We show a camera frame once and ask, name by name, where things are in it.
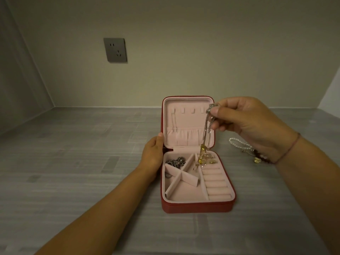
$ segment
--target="person's left arm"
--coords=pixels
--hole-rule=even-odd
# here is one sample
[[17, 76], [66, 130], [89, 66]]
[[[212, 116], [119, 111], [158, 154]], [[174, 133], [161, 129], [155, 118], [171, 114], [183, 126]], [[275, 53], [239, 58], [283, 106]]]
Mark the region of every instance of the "person's left arm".
[[163, 160], [163, 134], [144, 147], [138, 167], [108, 195], [46, 243], [36, 255], [111, 255]]

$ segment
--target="forearm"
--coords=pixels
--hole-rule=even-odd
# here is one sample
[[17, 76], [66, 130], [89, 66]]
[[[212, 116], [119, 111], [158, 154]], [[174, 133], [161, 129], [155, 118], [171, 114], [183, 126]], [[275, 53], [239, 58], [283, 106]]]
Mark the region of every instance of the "forearm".
[[36, 255], [112, 254], [152, 177], [135, 169], [113, 191], [67, 226]]
[[340, 254], [340, 168], [304, 138], [276, 167], [330, 251]]

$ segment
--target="person's right arm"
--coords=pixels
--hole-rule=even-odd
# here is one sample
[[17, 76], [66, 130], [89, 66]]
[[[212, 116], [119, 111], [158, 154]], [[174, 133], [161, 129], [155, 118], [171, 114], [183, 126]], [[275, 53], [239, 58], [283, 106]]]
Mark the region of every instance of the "person's right arm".
[[275, 163], [332, 254], [340, 254], [340, 168], [256, 98], [225, 98], [210, 113], [212, 129], [235, 131]]

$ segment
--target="white pearl strand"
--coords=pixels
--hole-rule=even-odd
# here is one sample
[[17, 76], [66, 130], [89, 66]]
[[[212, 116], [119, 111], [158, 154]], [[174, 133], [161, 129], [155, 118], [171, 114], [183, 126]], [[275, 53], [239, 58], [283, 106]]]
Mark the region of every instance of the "white pearl strand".
[[[235, 143], [233, 143], [233, 141], [237, 141], [237, 142], [239, 142], [240, 144], [244, 145], [245, 147], [238, 146], [238, 145], [236, 145]], [[238, 149], [241, 149], [242, 151], [248, 153], [248, 154], [251, 155], [251, 156], [255, 156], [253, 153], [251, 153], [251, 152], [254, 151], [254, 149], [253, 149], [253, 147], [252, 147], [250, 144], [245, 143], [245, 142], [242, 142], [242, 141], [240, 141], [239, 139], [236, 139], [236, 138], [230, 138], [230, 139], [229, 139], [229, 142], [230, 142], [230, 144], [233, 145], [234, 147], [237, 147]]]

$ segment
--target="person's left hand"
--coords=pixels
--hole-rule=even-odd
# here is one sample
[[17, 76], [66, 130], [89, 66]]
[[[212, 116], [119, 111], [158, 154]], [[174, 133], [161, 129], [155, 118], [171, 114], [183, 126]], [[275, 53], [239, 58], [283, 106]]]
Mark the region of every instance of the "person's left hand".
[[156, 172], [163, 161], [163, 143], [164, 135], [159, 133], [158, 136], [149, 140], [143, 149], [142, 159], [138, 168], [150, 174], [152, 180], [156, 177]]

